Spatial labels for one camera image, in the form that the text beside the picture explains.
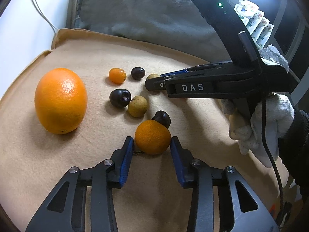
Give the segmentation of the small mandarin orange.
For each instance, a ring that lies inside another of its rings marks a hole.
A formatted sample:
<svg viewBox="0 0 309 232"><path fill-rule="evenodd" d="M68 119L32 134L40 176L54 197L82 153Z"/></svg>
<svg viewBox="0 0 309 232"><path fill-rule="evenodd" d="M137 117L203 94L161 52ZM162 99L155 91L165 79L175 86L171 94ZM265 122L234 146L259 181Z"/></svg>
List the small mandarin orange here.
<svg viewBox="0 0 309 232"><path fill-rule="evenodd" d="M150 155L164 153L171 142L171 133L155 120L142 122L135 131L135 143L140 151Z"/></svg>

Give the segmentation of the grey cushion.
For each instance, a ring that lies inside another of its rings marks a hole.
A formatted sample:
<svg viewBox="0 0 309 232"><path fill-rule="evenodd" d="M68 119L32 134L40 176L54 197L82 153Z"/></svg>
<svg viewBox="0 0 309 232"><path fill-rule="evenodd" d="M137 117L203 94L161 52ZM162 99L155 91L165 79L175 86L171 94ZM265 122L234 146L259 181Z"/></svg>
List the grey cushion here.
<svg viewBox="0 0 309 232"><path fill-rule="evenodd" d="M70 0L66 27L158 44L209 62L230 59L190 0Z"/></svg>

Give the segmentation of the large orange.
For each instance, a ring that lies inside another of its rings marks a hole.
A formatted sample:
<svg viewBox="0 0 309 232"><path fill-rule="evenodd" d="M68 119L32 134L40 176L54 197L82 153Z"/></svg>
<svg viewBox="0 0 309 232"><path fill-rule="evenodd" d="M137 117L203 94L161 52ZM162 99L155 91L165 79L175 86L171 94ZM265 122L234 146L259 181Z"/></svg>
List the large orange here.
<svg viewBox="0 0 309 232"><path fill-rule="evenodd" d="M35 91L35 110L43 127L62 135L81 124L87 109L87 91L72 70L56 68L47 72Z"/></svg>

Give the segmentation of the brown longan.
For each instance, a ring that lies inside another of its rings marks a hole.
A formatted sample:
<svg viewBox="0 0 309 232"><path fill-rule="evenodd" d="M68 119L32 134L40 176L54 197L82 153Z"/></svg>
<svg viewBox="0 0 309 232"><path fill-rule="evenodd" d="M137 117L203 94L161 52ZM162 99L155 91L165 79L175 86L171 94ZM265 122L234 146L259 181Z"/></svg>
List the brown longan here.
<svg viewBox="0 0 309 232"><path fill-rule="evenodd" d="M158 74L152 73L152 74L150 74L150 75L147 76L146 80L150 80L150 79L153 79L153 78L159 78L159 77L160 77L160 76L159 76Z"/></svg>
<svg viewBox="0 0 309 232"><path fill-rule="evenodd" d="M128 113L134 118L143 117L147 112L149 107L148 101L146 98L138 95L132 98L131 102L128 105Z"/></svg>

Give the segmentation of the dark plum large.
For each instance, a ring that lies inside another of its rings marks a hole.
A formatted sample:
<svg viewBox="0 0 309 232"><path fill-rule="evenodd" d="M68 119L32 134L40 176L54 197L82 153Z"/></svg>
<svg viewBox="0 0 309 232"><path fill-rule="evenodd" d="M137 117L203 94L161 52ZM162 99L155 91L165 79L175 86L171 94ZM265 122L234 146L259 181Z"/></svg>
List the dark plum large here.
<svg viewBox="0 0 309 232"><path fill-rule="evenodd" d="M131 99L131 93L127 89L115 89L110 93L110 103L117 108L127 107Z"/></svg>

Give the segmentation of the beige fleece blanket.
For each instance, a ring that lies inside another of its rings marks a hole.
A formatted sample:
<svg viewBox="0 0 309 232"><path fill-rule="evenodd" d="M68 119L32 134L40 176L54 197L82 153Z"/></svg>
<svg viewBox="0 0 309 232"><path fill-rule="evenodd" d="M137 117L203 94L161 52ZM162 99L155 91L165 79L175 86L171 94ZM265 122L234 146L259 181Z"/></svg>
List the beige fleece blanket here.
<svg viewBox="0 0 309 232"><path fill-rule="evenodd" d="M72 166L86 169L109 158L133 136L141 119L113 108L115 88L107 79L111 68L126 72L135 66L163 74L203 64L204 60L150 43L62 29L51 50L33 61L1 99L1 205L24 231L59 179ZM87 90L87 110L79 127L65 135L46 131L35 112L35 90L50 70L67 68L79 75ZM253 154L243 156L231 140L228 119L215 100L168 98L150 93L143 82L127 79L123 88L149 102L144 119L163 110L171 117L170 133L183 148L216 168L234 166L268 210L279 211L279 190L272 169ZM159 156L136 154L127 182L113 192L120 231L186 231L191 190L177 181L170 151Z"/></svg>

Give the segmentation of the small orange kumquat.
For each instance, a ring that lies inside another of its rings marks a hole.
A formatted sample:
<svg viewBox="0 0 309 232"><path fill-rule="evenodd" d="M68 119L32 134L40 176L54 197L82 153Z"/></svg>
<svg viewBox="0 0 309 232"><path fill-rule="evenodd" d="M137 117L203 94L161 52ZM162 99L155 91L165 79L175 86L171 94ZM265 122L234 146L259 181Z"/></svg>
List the small orange kumquat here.
<svg viewBox="0 0 309 232"><path fill-rule="evenodd" d="M112 68L109 71L108 78L115 84L123 84L127 78L127 75L123 69Z"/></svg>

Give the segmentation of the floral tissue packs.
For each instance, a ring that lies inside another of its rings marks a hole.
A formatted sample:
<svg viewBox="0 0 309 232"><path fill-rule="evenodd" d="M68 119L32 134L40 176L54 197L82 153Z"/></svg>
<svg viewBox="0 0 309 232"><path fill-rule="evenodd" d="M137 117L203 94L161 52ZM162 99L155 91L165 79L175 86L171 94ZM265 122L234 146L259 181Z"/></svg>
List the floral tissue packs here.
<svg viewBox="0 0 309 232"><path fill-rule="evenodd" d="M259 6L249 0L238 0L234 10L244 23L257 48L264 48L274 28L270 20L265 17L265 12L259 10Z"/></svg>

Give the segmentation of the dark cherry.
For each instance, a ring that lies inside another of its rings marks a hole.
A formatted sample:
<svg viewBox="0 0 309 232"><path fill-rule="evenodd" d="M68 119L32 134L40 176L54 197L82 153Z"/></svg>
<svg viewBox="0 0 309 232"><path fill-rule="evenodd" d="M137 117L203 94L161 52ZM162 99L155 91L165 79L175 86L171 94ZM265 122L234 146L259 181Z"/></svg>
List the dark cherry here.
<svg viewBox="0 0 309 232"><path fill-rule="evenodd" d="M146 72L142 67L134 67L131 71L131 76L134 80L141 80L145 74Z"/></svg>
<svg viewBox="0 0 309 232"><path fill-rule="evenodd" d="M165 111L157 111L152 120L155 120L166 128L169 128L171 125L171 118Z"/></svg>

